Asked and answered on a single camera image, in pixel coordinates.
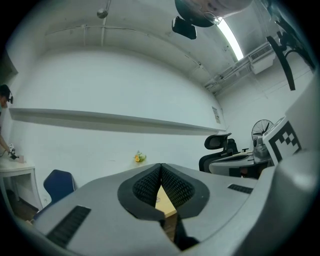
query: ceiling mount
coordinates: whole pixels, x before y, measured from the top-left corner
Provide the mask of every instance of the ceiling mount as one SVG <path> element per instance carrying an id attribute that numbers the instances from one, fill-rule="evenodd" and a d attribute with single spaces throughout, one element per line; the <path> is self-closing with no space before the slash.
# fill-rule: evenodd
<path id="1" fill-rule="evenodd" d="M 98 16 L 98 18 L 100 19 L 104 19 L 108 16 L 108 10 L 106 8 L 100 8 L 96 15 Z"/>

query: black slot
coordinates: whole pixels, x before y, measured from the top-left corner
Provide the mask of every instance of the black slot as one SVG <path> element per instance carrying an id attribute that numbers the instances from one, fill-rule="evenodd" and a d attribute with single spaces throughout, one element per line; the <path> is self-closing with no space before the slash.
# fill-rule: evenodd
<path id="1" fill-rule="evenodd" d="M 240 185 L 236 185 L 236 184 L 229 185 L 228 189 L 239 191 L 239 192 L 243 192 L 243 193 L 246 193 L 246 194 L 251 194 L 251 192 L 254 190 L 251 187 L 240 186 Z"/>
<path id="2" fill-rule="evenodd" d="M 56 245 L 65 248 L 90 211 L 90 208 L 77 205 L 46 237 Z"/>

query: white shelf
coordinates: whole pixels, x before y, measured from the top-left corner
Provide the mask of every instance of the white shelf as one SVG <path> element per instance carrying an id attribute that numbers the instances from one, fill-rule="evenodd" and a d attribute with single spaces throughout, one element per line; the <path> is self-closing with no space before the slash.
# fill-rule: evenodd
<path id="1" fill-rule="evenodd" d="M 46 109 L 46 108 L 10 108 L 10 113 L 13 119 L 18 116 L 40 117 L 50 119 L 65 119 L 71 121 L 82 121 L 91 123 L 112 123 L 114 121 L 126 122 L 128 125 L 157 125 L 165 128 L 188 129 L 192 131 L 224 131 L 223 129 L 193 125 L 188 123 L 166 121 L 160 119 L 151 119 L 137 116 L 126 116 L 110 113 L 87 112 L 77 110 L 64 109 Z"/>

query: air conditioner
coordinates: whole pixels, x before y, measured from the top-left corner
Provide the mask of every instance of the air conditioner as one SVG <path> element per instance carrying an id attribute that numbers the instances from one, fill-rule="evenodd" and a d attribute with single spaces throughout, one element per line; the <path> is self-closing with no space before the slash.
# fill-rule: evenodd
<path id="1" fill-rule="evenodd" d="M 251 70 L 255 74 L 258 74 L 261 71 L 271 67 L 274 64 L 275 58 L 276 53 L 269 43 L 266 43 L 262 47 L 255 49 L 248 55 Z"/>

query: blue chair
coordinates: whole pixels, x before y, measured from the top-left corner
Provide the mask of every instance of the blue chair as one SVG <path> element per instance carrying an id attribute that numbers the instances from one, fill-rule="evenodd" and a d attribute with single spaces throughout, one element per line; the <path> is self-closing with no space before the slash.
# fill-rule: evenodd
<path id="1" fill-rule="evenodd" d="M 44 180 L 43 186 L 49 193 L 51 202 L 33 216 L 34 220 L 36 220 L 50 206 L 75 191 L 75 183 L 72 174 L 62 170 L 53 170 Z"/>

